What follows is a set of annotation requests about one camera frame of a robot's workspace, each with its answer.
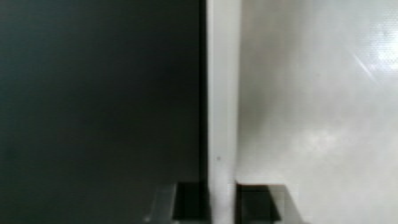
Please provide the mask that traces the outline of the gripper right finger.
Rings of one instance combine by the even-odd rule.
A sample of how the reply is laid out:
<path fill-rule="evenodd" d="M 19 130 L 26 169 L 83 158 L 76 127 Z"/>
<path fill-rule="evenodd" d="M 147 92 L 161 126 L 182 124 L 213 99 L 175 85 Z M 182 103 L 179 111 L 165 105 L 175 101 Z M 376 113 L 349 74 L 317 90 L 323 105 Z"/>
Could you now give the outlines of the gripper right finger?
<path fill-rule="evenodd" d="M 234 224 L 305 224 L 284 185 L 236 185 Z"/>

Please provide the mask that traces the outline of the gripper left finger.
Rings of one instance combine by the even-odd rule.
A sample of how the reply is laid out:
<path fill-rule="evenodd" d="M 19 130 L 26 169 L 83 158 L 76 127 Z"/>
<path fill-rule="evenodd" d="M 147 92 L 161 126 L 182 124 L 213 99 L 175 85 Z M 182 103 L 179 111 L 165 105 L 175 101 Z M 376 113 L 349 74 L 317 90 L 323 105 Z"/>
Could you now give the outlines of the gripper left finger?
<path fill-rule="evenodd" d="M 142 224 L 209 224 L 207 189 L 200 182 L 163 185 Z"/>

